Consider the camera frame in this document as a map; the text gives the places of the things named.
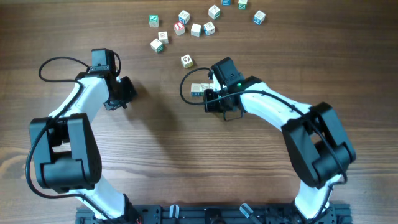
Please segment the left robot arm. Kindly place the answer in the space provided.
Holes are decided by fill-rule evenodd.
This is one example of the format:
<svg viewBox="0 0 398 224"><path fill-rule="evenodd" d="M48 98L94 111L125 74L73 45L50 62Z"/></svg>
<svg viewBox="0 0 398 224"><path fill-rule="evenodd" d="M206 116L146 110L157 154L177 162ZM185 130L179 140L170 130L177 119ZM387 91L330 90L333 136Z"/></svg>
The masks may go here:
<svg viewBox="0 0 398 224"><path fill-rule="evenodd" d="M31 148L25 163L27 185L39 197L75 197L97 223L140 223L125 194L102 175L100 152L91 128L101 107L126 108L137 95L129 77L120 77L121 59L110 49L93 49L92 63L74 79L72 92L47 117L30 122Z"/></svg>

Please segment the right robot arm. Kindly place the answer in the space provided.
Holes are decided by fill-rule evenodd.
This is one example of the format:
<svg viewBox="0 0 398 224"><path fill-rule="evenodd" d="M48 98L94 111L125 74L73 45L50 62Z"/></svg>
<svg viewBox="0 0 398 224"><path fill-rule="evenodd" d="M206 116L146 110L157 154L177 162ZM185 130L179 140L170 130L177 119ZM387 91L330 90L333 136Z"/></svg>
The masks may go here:
<svg viewBox="0 0 398 224"><path fill-rule="evenodd" d="M225 114L239 109L254 114L282 132L294 171L301 180L294 200L301 217L317 221L329 207L336 185L348 180L346 171L356 152L343 125L328 103L299 103L272 90L262 80L244 78L226 57L208 74L214 87L205 90L206 112Z"/></svg>

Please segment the wooden block number 8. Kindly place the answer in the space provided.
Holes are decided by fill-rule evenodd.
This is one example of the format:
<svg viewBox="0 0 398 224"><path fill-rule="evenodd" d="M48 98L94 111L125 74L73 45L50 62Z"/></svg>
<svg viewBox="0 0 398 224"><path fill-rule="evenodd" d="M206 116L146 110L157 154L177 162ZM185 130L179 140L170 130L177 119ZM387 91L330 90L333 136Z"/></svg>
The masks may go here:
<svg viewBox="0 0 398 224"><path fill-rule="evenodd" d="M191 93L191 96L200 96L201 95L200 84L192 83L190 93Z"/></svg>

